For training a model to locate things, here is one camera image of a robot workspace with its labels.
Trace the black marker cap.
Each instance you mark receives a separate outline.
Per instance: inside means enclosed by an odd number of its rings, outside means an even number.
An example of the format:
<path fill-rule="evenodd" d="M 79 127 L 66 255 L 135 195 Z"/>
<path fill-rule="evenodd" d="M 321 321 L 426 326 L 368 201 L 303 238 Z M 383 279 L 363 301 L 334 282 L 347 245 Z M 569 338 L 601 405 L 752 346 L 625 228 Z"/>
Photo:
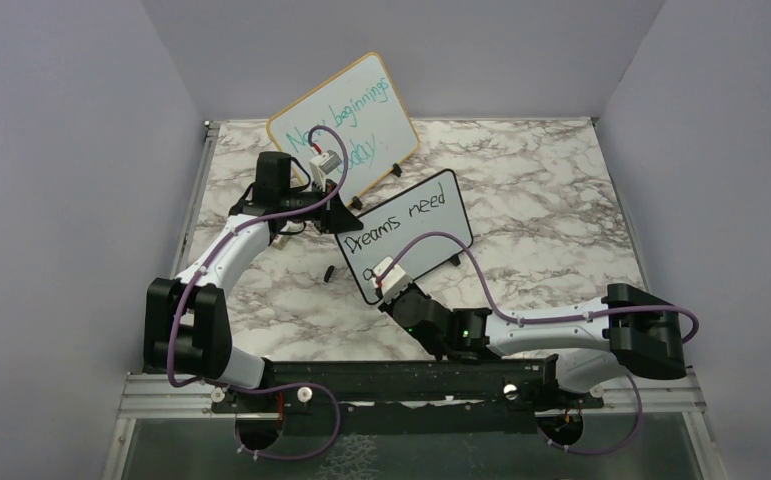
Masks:
<path fill-rule="evenodd" d="M 326 272 L 324 274 L 324 277 L 323 277 L 323 281 L 324 282 L 328 283 L 331 280 L 331 277 L 332 277 L 332 275 L 334 273 L 334 270 L 335 270 L 335 267 L 333 265 L 330 265 L 327 268 L 327 270 L 326 270 Z"/>

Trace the black framed whiteboard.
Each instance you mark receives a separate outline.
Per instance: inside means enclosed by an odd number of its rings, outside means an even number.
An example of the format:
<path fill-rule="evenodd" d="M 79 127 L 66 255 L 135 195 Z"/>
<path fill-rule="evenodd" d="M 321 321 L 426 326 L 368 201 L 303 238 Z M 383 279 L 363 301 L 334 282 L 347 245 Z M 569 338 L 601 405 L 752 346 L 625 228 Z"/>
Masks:
<path fill-rule="evenodd" d="M 396 255 L 415 238 L 432 231 L 445 232 L 466 246 L 473 232 L 456 173 L 444 169 L 360 216 L 363 229 L 337 234 L 335 239 L 369 305 L 378 302 L 374 268 Z"/>

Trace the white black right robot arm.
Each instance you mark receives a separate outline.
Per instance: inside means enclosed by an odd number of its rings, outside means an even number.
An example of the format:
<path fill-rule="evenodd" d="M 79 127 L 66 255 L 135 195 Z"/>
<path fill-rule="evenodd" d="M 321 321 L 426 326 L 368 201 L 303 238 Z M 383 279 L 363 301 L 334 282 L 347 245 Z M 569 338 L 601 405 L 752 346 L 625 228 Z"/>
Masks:
<path fill-rule="evenodd" d="M 540 398 L 561 407 L 628 374 L 650 380 L 686 375 L 685 309 L 625 283 L 602 297 L 543 310 L 449 309 L 411 284 L 379 305 L 438 360 L 479 364 L 523 352 L 558 354 L 538 380 Z"/>

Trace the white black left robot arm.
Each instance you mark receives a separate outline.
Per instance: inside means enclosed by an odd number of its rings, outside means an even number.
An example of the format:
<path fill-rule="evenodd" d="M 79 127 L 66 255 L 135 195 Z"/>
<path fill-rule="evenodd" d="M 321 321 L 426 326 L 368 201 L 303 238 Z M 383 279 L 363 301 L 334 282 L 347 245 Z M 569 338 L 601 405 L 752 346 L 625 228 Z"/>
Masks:
<path fill-rule="evenodd" d="M 226 297 L 289 222 L 308 223 L 320 233 L 359 231 L 363 224 L 338 194 L 330 174 L 345 164 L 323 151 L 309 162 L 307 184 L 294 187 L 295 157 L 263 152 L 256 177 L 230 208 L 221 233 L 190 266 L 172 279 L 157 278 L 147 289 L 143 359 L 146 366 L 218 384 L 237 386 L 246 407 L 259 411 L 274 401 L 275 384 L 264 376 L 265 359 L 234 347 Z"/>

